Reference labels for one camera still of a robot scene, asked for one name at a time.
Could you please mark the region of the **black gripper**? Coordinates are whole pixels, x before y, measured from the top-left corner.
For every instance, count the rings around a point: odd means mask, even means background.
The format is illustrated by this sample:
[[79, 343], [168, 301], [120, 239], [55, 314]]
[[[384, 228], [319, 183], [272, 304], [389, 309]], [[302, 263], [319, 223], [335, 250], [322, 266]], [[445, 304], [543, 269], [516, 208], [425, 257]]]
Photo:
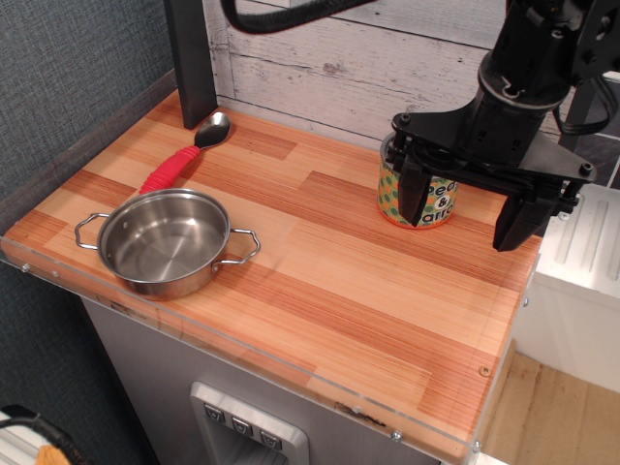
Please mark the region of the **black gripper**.
[[570, 212], [593, 165], [549, 140], [541, 125], [558, 111], [571, 85], [550, 57], [504, 58], [489, 52], [479, 89], [463, 108], [394, 116], [389, 158], [400, 174], [398, 209], [412, 226], [421, 218], [432, 176], [507, 196], [493, 248], [518, 249], [552, 216]]

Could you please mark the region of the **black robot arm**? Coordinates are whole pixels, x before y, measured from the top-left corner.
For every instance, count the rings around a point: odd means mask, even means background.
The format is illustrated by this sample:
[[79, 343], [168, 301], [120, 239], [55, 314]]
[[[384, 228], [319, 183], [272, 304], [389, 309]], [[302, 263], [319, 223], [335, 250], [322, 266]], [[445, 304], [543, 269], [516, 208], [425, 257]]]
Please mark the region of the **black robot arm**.
[[541, 125], [572, 88], [590, 84], [607, 119], [619, 110], [605, 74], [619, 67], [615, 1], [510, 1], [479, 89], [465, 107], [397, 114], [388, 145], [399, 175], [398, 207], [410, 223], [424, 210], [433, 177], [502, 194], [493, 246], [518, 248], [577, 205], [594, 166], [548, 139]]

